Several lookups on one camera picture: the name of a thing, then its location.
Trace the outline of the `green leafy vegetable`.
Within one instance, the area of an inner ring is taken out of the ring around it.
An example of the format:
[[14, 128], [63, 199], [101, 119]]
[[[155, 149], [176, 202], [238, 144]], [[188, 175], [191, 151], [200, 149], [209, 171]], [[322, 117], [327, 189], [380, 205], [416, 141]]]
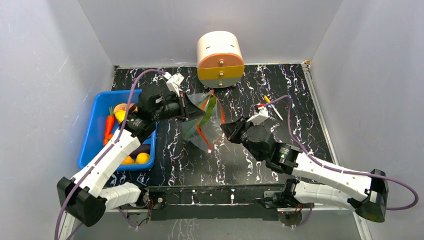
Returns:
[[195, 103], [195, 105], [205, 111], [205, 115], [182, 124], [181, 133], [186, 140], [197, 134], [197, 128], [201, 130], [203, 128], [207, 129], [210, 127], [210, 122], [214, 123], [216, 118], [219, 117], [218, 102], [216, 97], [212, 94], [196, 93], [191, 94], [188, 97], [193, 103]]

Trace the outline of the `clear red-zipper zip bag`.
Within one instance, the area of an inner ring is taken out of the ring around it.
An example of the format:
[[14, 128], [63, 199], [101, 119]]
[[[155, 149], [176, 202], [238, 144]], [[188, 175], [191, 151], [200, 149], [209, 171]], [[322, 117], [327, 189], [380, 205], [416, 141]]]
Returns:
[[221, 124], [226, 120], [225, 112], [213, 90], [207, 93], [190, 94], [188, 97], [205, 111], [205, 115], [184, 122], [181, 130], [182, 137], [209, 154], [224, 135]]

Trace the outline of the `yellow toy bell pepper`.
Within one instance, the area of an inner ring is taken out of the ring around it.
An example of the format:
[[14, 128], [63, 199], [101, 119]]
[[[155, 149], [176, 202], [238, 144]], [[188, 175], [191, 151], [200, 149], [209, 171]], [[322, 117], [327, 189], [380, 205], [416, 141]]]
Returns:
[[114, 116], [115, 116], [115, 118], [116, 118], [117, 122], [118, 122], [119, 124], [121, 124], [121, 123], [124, 121], [124, 119], [125, 119], [126, 111], [125, 111], [125, 110], [118, 110], [118, 111], [114, 114]]

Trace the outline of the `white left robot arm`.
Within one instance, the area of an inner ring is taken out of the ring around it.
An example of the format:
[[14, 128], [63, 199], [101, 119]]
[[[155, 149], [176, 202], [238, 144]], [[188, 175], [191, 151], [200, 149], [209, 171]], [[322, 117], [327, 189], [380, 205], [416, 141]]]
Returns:
[[63, 213], [68, 213], [91, 227], [111, 209], [127, 204], [137, 208], [147, 206], [149, 194], [139, 184], [104, 186], [125, 158], [156, 130], [157, 122], [168, 119], [188, 122], [204, 116], [205, 111], [180, 89], [149, 86], [139, 93], [138, 102], [126, 110], [126, 115], [112, 139], [85, 168], [71, 179], [63, 177], [58, 181], [59, 220]]

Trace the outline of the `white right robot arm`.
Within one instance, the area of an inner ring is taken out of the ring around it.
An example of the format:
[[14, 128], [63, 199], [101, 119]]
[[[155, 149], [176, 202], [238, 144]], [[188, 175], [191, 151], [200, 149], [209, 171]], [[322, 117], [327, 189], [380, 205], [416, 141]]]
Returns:
[[372, 222], [385, 221], [389, 187], [384, 171], [354, 171], [321, 159], [311, 159], [311, 155], [300, 148], [277, 142], [264, 126], [254, 125], [246, 117], [223, 123], [220, 127], [229, 142], [243, 145], [258, 162], [264, 161], [272, 171], [316, 182], [287, 181], [281, 194], [286, 206], [319, 203], [351, 210]]

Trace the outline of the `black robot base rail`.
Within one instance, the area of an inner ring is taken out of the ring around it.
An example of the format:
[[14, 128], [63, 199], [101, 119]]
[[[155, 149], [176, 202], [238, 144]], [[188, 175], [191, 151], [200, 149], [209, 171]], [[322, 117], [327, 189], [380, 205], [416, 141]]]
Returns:
[[149, 187], [152, 220], [279, 220], [279, 209], [300, 204], [282, 184]]

